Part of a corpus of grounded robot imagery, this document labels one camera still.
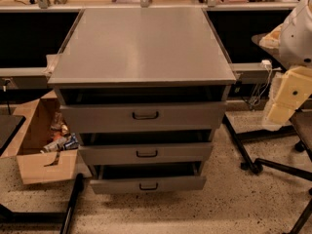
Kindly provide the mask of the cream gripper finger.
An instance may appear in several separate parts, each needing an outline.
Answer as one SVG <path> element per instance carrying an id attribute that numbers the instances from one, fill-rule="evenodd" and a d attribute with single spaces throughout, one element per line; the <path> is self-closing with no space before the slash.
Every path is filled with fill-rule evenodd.
<path id="1" fill-rule="evenodd" d="M 266 119 L 274 124 L 285 124 L 295 113 L 295 109 L 286 107 L 283 104 L 273 103 L 269 108 Z"/>

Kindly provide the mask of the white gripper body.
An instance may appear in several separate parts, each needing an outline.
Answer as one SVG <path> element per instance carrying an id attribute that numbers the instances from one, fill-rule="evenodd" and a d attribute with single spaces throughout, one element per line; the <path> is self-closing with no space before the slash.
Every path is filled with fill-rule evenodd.
<path id="1" fill-rule="evenodd" d="M 282 76 L 275 103 L 283 108 L 297 110 L 312 95 L 312 69 L 297 66 Z"/>

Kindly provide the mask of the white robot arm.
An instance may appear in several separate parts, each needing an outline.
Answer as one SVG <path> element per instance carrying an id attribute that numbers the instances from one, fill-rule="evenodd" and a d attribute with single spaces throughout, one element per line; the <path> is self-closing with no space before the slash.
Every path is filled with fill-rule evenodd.
<path id="1" fill-rule="evenodd" d="M 300 0 L 258 45 L 287 69 L 272 80 L 261 122 L 264 129 L 277 131 L 312 95 L 312 0 Z"/>

